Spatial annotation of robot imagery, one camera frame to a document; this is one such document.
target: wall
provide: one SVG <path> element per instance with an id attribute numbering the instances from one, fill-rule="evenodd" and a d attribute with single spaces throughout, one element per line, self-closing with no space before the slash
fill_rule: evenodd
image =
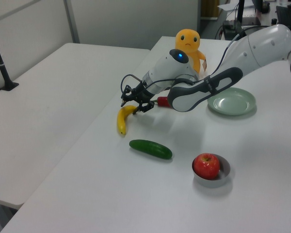
<path id="1" fill-rule="evenodd" d="M 16 13 L 39 0 L 0 0 L 0 20 Z"/>
<path id="2" fill-rule="evenodd" d="M 41 0 L 0 20 L 0 53 L 11 80 L 69 42 L 63 0 Z"/>
<path id="3" fill-rule="evenodd" d="M 197 30 L 199 0 L 67 0 L 81 43 L 151 49 L 162 36 Z"/>

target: red apple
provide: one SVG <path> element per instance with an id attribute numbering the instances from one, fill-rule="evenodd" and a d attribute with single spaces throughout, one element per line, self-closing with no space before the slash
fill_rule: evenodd
<path id="1" fill-rule="evenodd" d="M 194 159 L 195 173 L 206 180 L 213 180 L 219 173 L 220 163 L 214 154 L 203 153 Z"/>

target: green cucumber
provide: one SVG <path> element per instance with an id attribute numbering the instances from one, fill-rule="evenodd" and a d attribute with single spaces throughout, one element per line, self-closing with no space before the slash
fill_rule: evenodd
<path id="1" fill-rule="evenodd" d="M 131 140 L 129 142 L 129 146 L 134 148 L 135 150 L 153 155 L 161 159 L 171 159 L 171 157 L 173 156 L 171 150 L 166 146 L 148 140 Z"/>

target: yellow banana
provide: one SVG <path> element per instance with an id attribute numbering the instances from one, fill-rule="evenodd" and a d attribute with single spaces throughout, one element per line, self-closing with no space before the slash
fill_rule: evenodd
<path id="1" fill-rule="evenodd" d="M 117 114 L 117 129 L 120 134 L 126 135 L 125 119 L 132 114 L 137 107 L 133 105 L 127 105 L 120 109 Z"/>

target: robotic arm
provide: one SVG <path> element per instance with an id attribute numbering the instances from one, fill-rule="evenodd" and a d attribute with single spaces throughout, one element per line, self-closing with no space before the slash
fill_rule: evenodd
<path id="1" fill-rule="evenodd" d="M 187 112 L 231 87 L 250 72 L 281 60 L 290 63 L 291 71 L 291 31 L 280 24 L 233 43 L 217 70 L 203 80 L 199 80 L 184 52 L 171 50 L 149 70 L 136 88 L 126 86 L 121 97 L 122 106 L 134 100 L 139 103 L 137 110 L 146 112 L 154 106 L 151 98 L 170 88 L 169 104 L 177 111 Z"/>

